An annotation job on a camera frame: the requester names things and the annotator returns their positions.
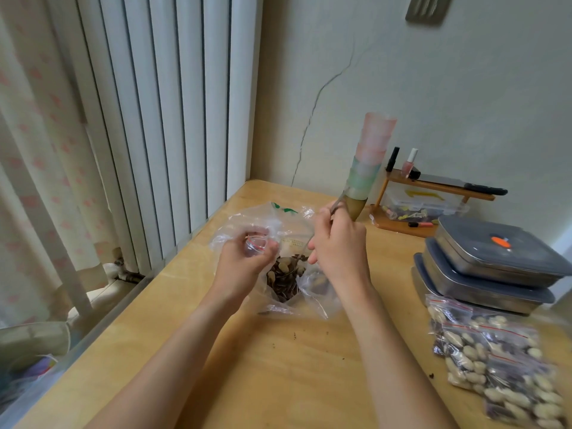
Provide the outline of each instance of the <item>wooden shelf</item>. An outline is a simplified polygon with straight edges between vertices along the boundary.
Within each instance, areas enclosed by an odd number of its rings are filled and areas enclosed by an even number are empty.
[[[392,172],[386,173],[386,178],[390,182],[397,182],[398,184],[411,185],[419,188],[427,188],[430,190],[441,191],[443,193],[457,194],[469,198],[478,198],[480,200],[488,200],[488,201],[495,200],[495,196],[492,194],[477,193],[475,191],[469,191],[466,190],[465,188],[461,188],[458,186],[436,184],[434,182],[416,181],[413,179],[405,178],[401,176],[401,170],[397,169],[393,169]]]
[[[409,227],[404,221],[394,221],[387,218],[381,208],[375,205],[368,205],[368,212],[374,218],[374,225],[379,229],[398,231],[399,233],[410,234],[421,238],[428,238],[435,235],[437,226],[433,227]]]

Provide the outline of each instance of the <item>stack of cups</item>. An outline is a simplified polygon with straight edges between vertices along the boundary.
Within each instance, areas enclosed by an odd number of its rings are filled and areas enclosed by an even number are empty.
[[[366,203],[377,173],[382,167],[387,145],[396,123],[397,119],[379,113],[366,114],[361,129],[361,139],[357,144],[354,162],[346,182],[346,196],[362,201],[362,208]]]

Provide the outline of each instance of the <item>vertical blinds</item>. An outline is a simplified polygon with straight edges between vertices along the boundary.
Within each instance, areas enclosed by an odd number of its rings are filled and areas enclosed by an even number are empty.
[[[70,1],[111,212],[146,274],[249,177],[262,0]]]

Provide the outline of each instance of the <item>white bottle cap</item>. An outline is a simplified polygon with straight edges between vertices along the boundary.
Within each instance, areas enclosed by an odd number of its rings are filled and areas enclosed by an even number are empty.
[[[409,154],[409,158],[407,158],[407,162],[413,162],[415,156],[417,155],[417,151],[418,149],[416,148],[411,149],[411,153]]]

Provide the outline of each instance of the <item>clear plastic box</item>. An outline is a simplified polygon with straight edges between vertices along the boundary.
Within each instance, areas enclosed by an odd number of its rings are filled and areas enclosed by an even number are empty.
[[[469,207],[455,194],[431,191],[409,185],[388,186],[382,210],[390,220],[437,224],[441,215],[464,215]]]

